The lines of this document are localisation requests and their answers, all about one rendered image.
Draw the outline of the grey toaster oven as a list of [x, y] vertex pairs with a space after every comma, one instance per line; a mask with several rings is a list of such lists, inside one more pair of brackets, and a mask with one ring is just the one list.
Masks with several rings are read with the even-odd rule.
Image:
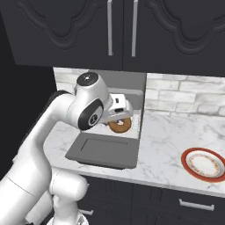
[[[110, 93], [123, 93], [131, 103], [134, 109], [133, 117], [138, 120], [139, 124], [139, 136], [137, 138], [139, 139], [142, 129], [144, 91], [147, 74], [110, 70], [96, 70], [96, 73], [101, 75]], [[95, 127], [88, 130], [88, 133], [98, 134]]]

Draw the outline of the black drawer front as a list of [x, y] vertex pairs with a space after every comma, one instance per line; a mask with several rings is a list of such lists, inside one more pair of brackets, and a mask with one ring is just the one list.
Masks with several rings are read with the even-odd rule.
[[[178, 199], [203, 205], [214, 205], [214, 211], [182, 207]], [[205, 221], [215, 221], [216, 225], [225, 225], [224, 198], [148, 185], [133, 185], [133, 203], [142, 207], [154, 207], [175, 213], [198, 216]]]
[[105, 178], [85, 176], [89, 187], [78, 202], [82, 210], [93, 211], [87, 216], [90, 225], [130, 225], [132, 185]]

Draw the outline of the black upper cupboard door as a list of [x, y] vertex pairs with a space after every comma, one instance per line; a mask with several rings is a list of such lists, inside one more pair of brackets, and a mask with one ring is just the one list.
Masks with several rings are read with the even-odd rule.
[[107, 0], [0, 0], [17, 65], [121, 70], [123, 0], [112, 0], [108, 55]]
[[124, 0], [123, 69], [225, 77], [225, 0]]

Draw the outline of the black tall cabinet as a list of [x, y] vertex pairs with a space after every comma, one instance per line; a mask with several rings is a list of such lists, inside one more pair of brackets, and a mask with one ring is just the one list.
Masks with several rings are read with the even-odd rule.
[[0, 180], [55, 91], [52, 68], [15, 64], [0, 14]]

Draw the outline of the brown bagel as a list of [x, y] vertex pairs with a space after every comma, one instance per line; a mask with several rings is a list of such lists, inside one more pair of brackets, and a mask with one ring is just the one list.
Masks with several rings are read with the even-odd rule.
[[132, 121], [130, 118], [126, 118], [126, 119], [111, 121], [108, 123], [108, 125], [114, 133], [122, 134], [127, 132], [130, 129], [132, 125]]

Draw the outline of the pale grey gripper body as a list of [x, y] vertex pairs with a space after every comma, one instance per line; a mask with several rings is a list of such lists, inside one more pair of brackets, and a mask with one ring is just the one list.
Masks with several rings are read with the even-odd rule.
[[111, 108], [105, 110], [100, 119], [101, 123], [108, 123], [111, 121], [122, 120], [130, 118], [134, 115], [134, 110], [128, 100], [122, 106], [112, 105]]

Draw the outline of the red rimmed white plate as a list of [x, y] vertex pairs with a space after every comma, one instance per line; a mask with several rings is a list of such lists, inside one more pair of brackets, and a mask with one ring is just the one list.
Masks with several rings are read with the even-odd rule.
[[209, 183], [225, 181], [225, 159], [210, 149], [187, 149], [181, 155], [181, 163], [197, 179]]

